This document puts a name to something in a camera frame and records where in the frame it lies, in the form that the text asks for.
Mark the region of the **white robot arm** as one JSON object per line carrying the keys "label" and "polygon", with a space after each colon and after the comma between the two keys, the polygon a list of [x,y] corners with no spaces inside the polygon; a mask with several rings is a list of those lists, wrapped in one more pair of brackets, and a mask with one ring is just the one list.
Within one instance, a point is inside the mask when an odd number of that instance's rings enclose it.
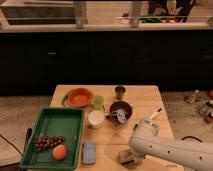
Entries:
{"label": "white robot arm", "polygon": [[152,119],[136,124],[129,139],[135,160],[150,155],[196,171],[213,171],[213,144],[162,138],[158,132],[159,124]]}

